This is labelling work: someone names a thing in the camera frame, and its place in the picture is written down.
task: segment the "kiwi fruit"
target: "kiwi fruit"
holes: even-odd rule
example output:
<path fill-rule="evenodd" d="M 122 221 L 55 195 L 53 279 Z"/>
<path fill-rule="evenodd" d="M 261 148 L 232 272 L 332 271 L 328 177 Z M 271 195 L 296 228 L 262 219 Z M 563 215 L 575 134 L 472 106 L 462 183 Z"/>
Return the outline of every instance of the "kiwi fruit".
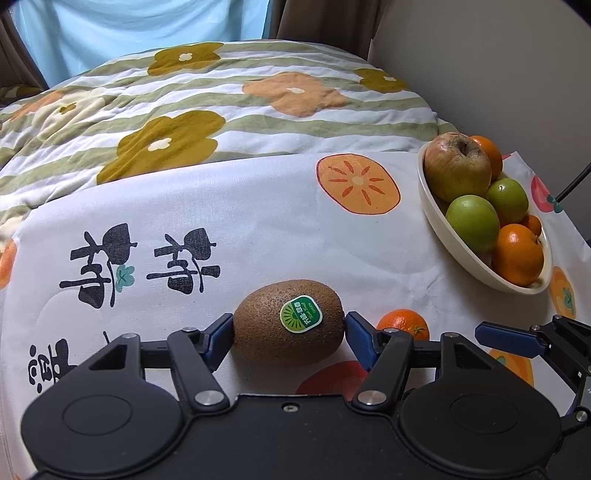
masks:
<path fill-rule="evenodd" d="M 234 313 L 234 347 L 259 364 L 314 364 L 336 351 L 344 332 L 339 296 L 313 280 L 288 280 L 259 288 Z"/>

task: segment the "curtain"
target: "curtain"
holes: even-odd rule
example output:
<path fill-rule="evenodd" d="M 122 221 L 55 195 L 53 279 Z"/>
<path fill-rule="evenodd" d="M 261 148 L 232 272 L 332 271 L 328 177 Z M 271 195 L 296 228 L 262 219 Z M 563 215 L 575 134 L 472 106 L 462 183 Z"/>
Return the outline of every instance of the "curtain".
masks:
<path fill-rule="evenodd" d="M 28 85 L 46 89 L 43 75 L 29 55 L 9 11 L 0 13 L 0 87 Z"/>
<path fill-rule="evenodd" d="M 49 85 L 127 54 L 261 38 L 269 0 L 19 0 L 14 23 Z"/>
<path fill-rule="evenodd" d="M 390 0 L 273 0 L 270 38 L 323 43 L 367 59 Z"/>

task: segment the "floral blanket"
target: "floral blanket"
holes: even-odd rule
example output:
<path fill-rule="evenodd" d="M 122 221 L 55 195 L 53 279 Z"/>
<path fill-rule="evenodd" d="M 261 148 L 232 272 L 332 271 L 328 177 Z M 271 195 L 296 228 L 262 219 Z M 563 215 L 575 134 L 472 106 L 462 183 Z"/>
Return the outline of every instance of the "floral blanket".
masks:
<path fill-rule="evenodd" d="M 0 111 L 0 245 L 31 209 L 203 162 L 418 151 L 453 129 L 400 79 L 344 51 L 208 42 L 128 55 Z"/>

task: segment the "mandarin orange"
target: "mandarin orange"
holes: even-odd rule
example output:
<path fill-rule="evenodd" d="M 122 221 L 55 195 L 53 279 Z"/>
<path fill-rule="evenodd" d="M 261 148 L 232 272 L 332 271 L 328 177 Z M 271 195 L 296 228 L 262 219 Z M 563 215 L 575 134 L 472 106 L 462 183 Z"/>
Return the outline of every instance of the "mandarin orange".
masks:
<path fill-rule="evenodd" d="M 408 309 L 398 309 L 382 317 L 376 327 L 378 330 L 397 328 L 414 336 L 415 340 L 429 340 L 429 327 L 425 319 L 417 312 Z"/>
<path fill-rule="evenodd" d="M 540 236 L 542 234 L 542 222 L 540 222 L 540 219 L 535 215 L 526 215 L 519 224 L 529 228 L 535 236 Z"/>
<path fill-rule="evenodd" d="M 492 269 L 518 287 L 537 280 L 544 266 L 544 251 L 536 235 L 526 226 L 510 223 L 501 228 L 492 251 Z"/>
<path fill-rule="evenodd" d="M 496 145 L 486 137 L 472 135 L 470 138 L 484 150 L 484 153 L 488 157 L 488 161 L 491 162 L 491 181 L 495 181 L 503 171 L 503 156 L 501 155 L 501 152 Z"/>

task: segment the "green apple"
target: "green apple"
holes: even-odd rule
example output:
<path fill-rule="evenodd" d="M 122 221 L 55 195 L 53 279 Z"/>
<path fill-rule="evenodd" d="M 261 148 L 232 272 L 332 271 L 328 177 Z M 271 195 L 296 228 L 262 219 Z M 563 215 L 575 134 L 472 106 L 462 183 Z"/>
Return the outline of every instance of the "green apple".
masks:
<path fill-rule="evenodd" d="M 493 182 L 484 198 L 495 208 L 502 225 L 519 223 L 530 208 L 525 190 L 513 179 L 499 179 Z"/>
<path fill-rule="evenodd" d="M 499 238 L 499 218 L 495 208 L 477 195 L 455 199 L 445 218 L 464 243 L 476 254 L 490 252 Z"/>

